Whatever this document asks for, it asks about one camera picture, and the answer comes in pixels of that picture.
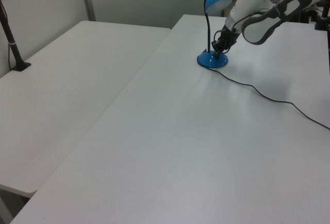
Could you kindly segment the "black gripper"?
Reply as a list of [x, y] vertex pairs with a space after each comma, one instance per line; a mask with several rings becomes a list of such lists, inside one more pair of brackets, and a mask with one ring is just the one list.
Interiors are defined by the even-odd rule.
[[237, 42], [237, 39], [240, 36], [240, 33], [236, 32], [235, 28], [234, 30], [231, 30], [227, 28], [226, 25], [224, 25], [221, 30], [218, 30], [214, 36], [218, 33], [220, 33], [219, 38], [211, 42], [216, 59], [219, 59], [224, 51], [228, 51]]

